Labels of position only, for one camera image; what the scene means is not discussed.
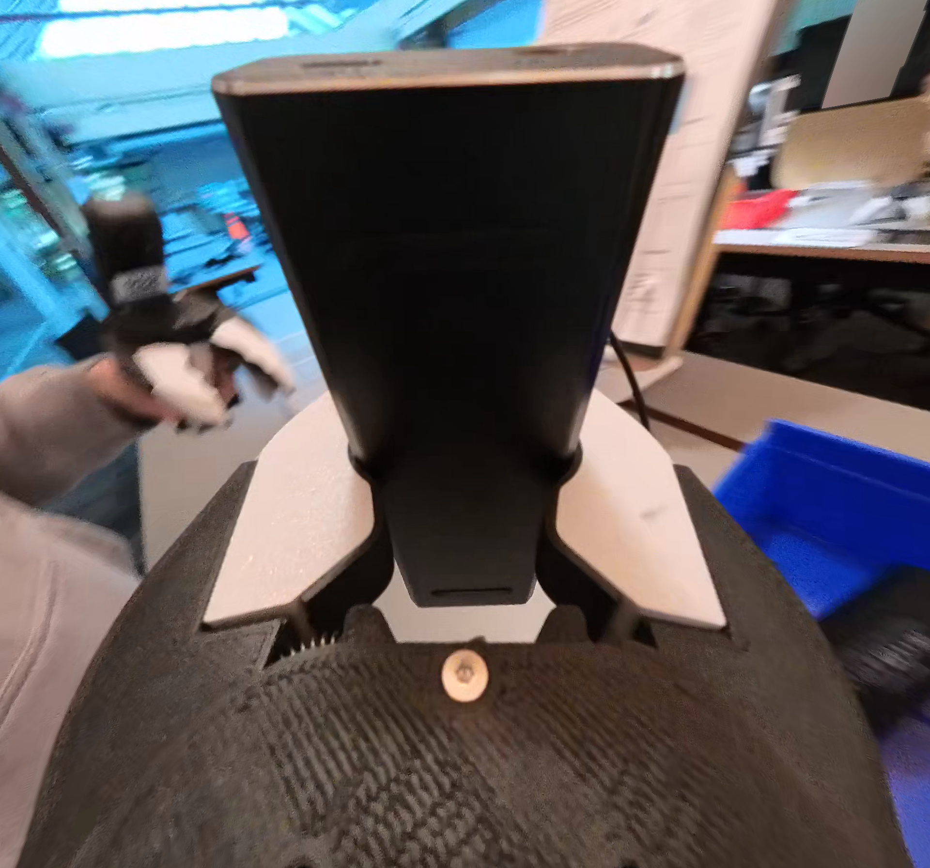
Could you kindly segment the cardboard box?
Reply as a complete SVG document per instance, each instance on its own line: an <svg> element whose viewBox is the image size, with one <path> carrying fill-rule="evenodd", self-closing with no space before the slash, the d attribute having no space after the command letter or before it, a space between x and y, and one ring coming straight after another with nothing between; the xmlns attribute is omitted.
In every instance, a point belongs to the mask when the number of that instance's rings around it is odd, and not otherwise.
<svg viewBox="0 0 930 868"><path fill-rule="evenodd" d="M800 191L852 181L908 183L923 166L928 118L920 96L803 114L774 156L772 184Z"/></svg>

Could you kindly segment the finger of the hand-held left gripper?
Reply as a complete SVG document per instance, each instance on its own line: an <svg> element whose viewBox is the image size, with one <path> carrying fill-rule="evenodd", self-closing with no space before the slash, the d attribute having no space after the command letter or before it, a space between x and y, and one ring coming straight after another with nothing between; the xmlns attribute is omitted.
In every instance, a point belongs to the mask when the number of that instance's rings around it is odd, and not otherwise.
<svg viewBox="0 0 930 868"><path fill-rule="evenodd" d="M207 431L229 423L229 409L213 383L208 343L151 343L133 353L133 364L154 397L180 419L181 430Z"/></svg>
<svg viewBox="0 0 930 868"><path fill-rule="evenodd" d="M213 402L233 405L235 374L244 369L265 398L296 390L292 370L278 347L241 316L213 316Z"/></svg>

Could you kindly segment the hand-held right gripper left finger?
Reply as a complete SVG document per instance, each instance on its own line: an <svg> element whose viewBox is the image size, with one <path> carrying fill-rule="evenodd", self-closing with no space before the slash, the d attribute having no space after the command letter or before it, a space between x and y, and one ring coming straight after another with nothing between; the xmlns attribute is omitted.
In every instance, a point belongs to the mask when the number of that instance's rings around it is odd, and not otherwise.
<svg viewBox="0 0 930 868"><path fill-rule="evenodd" d="M296 618L377 539L373 493L355 470L329 392L255 462L203 613L203 627Z"/></svg>

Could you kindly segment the person's left forearm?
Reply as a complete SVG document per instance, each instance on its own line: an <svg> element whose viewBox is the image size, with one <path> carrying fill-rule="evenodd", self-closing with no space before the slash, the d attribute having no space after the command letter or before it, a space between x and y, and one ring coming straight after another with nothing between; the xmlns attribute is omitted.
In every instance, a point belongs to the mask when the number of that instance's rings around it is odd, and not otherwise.
<svg viewBox="0 0 930 868"><path fill-rule="evenodd" d="M32 368L2 382L2 496L45 505L152 427L100 389L96 379L106 376L122 373L109 356L97 356L69 367Z"/></svg>

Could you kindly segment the person's left hand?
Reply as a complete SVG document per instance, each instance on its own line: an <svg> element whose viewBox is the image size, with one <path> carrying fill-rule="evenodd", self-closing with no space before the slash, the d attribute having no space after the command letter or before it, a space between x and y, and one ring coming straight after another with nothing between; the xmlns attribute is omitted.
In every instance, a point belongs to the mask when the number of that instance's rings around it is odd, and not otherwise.
<svg viewBox="0 0 930 868"><path fill-rule="evenodd" d="M161 423L177 425L182 421L178 411L129 377L122 370L119 360L113 356L100 356L87 369L85 380L102 404L123 421L143 429Z"/></svg>

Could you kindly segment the wooden sign board with paper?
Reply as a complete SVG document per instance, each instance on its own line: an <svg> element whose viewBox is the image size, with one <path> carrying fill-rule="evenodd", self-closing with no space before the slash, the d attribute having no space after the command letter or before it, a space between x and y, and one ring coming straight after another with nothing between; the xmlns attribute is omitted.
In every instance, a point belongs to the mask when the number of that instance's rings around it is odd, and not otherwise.
<svg viewBox="0 0 930 868"><path fill-rule="evenodd" d="M671 347L730 141L791 0L543 0L540 43L620 41L680 56L685 77L613 330Z"/></svg>

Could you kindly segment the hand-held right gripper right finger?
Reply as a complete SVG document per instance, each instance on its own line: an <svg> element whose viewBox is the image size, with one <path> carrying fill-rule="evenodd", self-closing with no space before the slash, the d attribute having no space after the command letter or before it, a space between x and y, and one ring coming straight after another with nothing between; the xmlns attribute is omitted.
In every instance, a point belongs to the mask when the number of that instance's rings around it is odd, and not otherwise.
<svg viewBox="0 0 930 868"><path fill-rule="evenodd" d="M727 617L675 466L632 415L593 392L580 461L557 496L554 531L608 593L645 618L724 630Z"/></svg>

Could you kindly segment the black power bank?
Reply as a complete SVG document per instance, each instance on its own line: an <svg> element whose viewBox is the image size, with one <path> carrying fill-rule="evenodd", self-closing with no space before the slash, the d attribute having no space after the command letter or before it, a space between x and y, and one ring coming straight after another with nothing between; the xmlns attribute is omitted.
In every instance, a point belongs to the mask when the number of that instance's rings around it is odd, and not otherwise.
<svg viewBox="0 0 930 868"><path fill-rule="evenodd" d="M592 42L212 79L420 606L531 594L684 75Z"/></svg>

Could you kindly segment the blue plastic bin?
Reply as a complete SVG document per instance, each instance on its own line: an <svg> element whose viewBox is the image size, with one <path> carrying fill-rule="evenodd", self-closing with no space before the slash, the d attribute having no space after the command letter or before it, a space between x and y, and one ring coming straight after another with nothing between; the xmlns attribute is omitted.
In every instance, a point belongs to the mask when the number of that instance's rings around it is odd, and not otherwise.
<svg viewBox="0 0 930 868"><path fill-rule="evenodd" d="M929 464L771 420L718 501L817 619L903 568L929 569Z"/></svg>

